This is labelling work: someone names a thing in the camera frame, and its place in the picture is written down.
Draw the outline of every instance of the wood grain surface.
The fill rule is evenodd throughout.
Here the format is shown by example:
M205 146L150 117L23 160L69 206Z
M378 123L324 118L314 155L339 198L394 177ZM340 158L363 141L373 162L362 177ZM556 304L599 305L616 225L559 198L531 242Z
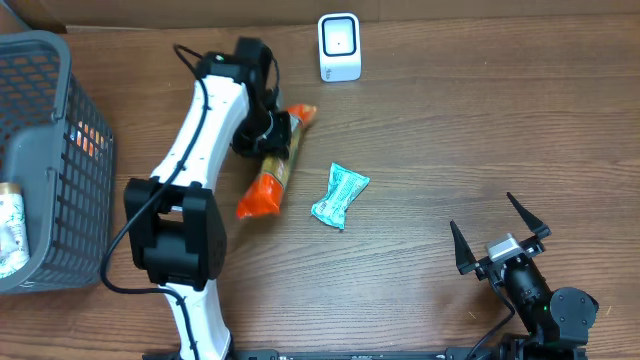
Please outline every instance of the wood grain surface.
M601 305L591 359L640 357L640 15L365 24L357 82L322 83L315 26L69 35L73 69L118 141L122 191L167 153L193 80L171 49L232 51L259 36L287 104L320 107L280 217L237 221L257 164L229 153L216 197L229 249L219 280L240 348L435 350L471 346L507 311L455 268L448 222L480 255L525 225L553 236L536 258L551 288ZM309 216L332 162L371 177L340 232ZM129 246L110 276L148 285ZM0 297L3 359L139 359L179 339L165 299L103 286ZM519 320L506 330L523 332Z

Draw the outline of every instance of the gray plastic basket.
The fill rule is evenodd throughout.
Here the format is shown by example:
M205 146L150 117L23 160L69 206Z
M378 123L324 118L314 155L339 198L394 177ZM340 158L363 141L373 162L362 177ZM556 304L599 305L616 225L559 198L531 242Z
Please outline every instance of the gray plastic basket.
M0 181L24 197L31 259L1 293L86 286L111 244L113 134L62 38L0 36Z

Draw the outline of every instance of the orange snack package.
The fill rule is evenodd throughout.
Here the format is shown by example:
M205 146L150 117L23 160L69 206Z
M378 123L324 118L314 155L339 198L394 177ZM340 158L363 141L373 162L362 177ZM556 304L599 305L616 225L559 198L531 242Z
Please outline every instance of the orange snack package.
M310 105L294 105L287 109L291 115L289 159L283 160L271 155L264 159L260 173L238 203L236 216L239 219L280 214L280 204L298 157L303 130L311 125L316 111L317 108Z

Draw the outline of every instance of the cable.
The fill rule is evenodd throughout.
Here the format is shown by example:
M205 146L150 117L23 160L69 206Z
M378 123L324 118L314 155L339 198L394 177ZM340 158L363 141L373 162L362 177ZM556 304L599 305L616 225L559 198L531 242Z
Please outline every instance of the cable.
M111 256L113 255L114 250L116 249L120 241L122 241L122 239L127 234L127 232L129 232L129 229L131 228L131 226L140 218L140 216L144 212L149 210L149 208L152 205L157 203L157 201L160 199L162 194L165 191L167 191L167 189L171 186L171 183L178 177L178 174L180 174L180 171L182 171L184 164L187 162L187 159L189 158L189 154L191 153L191 150L193 150L193 147L195 146L195 143L198 140L198 136L200 135L200 132L204 125L204 121L207 117L207 110L209 110L209 94L207 93L207 87L205 86L204 81L202 81L202 79L196 75L196 70L193 67L193 65L191 65L191 63L184 57L184 55L182 55L182 53L180 53L180 51L187 52L199 59L202 58L202 55L198 54L197 52L185 46L177 45L177 44L173 46L173 50L175 51L178 58L180 58L180 60L189 68L193 76L196 78L196 81L198 81L198 83L200 84L200 87L202 88L202 94L204 96L204 105L202 106L202 115L200 116L200 121L198 122L198 127L196 128L196 131L193 133L193 137L191 138L191 141L189 141L189 144L187 145L187 148L185 149L184 154L182 155L182 158L180 159L180 161L176 163L176 168L173 170L173 173L171 173L167 181L165 181L165 183L162 184L160 189L158 189L158 191L156 191L153 194L153 196L151 196L151 198L149 198L149 200L147 200L147 202L144 203L144 205L142 205L140 210L138 210L138 212L131 217L131 219L122 227L122 229L120 229L118 234L113 239L113 243L107 250L106 254L102 258L102 262L100 263L100 278L102 279L102 282L107 288L119 294L131 294L131 295L165 294L165 295L174 297L176 299L176 304L180 306L180 310L182 311L182 316L184 317L184 324L187 329L187 337L189 338L190 349L193 351L194 359L199 360L200 356L198 354L198 348L196 346L196 341L193 336L193 331L191 329L191 321L189 319L189 313L187 312L187 306L184 302L184 299L180 296L180 294L178 294L178 292L176 292L175 290L166 289L166 288L126 289L126 288L121 288L114 285L107 278L109 260L111 259Z
M491 278L488 278L487 280L489 281L489 285L491 285L493 292L495 292L496 295L498 295L498 297L500 298L500 300L502 300L502 303L504 303L504 305L507 308L509 308L510 313L509 315L507 315L507 317L502 319L502 321L500 321L496 326L494 326L491 330L489 330L489 332L487 332L482 338L480 338L480 340L478 340L476 345L473 348L471 348L471 351L469 351L469 354L467 354L467 357L465 358L465 360L475 359L475 352L478 351L480 346L482 346L485 342L487 342L487 340L491 339L498 332L498 330L500 330L501 327L503 327L506 323L508 323L509 320L511 320L513 316L516 314L516 309L514 309L513 305L511 305L511 303L509 302L509 300L507 300L504 294L502 294L502 292L498 290L498 288L493 283Z

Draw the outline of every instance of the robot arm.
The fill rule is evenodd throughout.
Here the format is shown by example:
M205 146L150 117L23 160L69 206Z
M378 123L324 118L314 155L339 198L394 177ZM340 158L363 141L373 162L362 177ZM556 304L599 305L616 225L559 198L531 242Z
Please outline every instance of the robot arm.
M542 239L551 235L551 230L510 193L507 197L534 235L521 242L511 234L492 241L486 245L487 257L476 260L460 229L451 221L460 274L475 271L478 280L487 279L494 290L504 287L529 332L529 336L506 334L492 354L485 351L480 356L476 353L475 358L586 360L585 349L581 346L588 342L598 302L576 288L549 289L533 257L544 252Z
M182 170L171 186L131 226L135 265L146 270L160 288L177 292L186 305L199 358L224 360L231 346L216 279L226 253L226 234L213 191L229 144L243 156L288 156L289 117L277 113L277 86L265 90L272 55L261 41L241 38L234 55L208 53L198 62L191 108L169 153L151 179L131 179L125 189L125 210L130 220L168 181L176 164L203 121L200 134ZM205 96L208 97L206 114ZM159 214L180 212L182 222ZM145 359L195 358L190 348L183 309L166 295L182 348L180 353Z

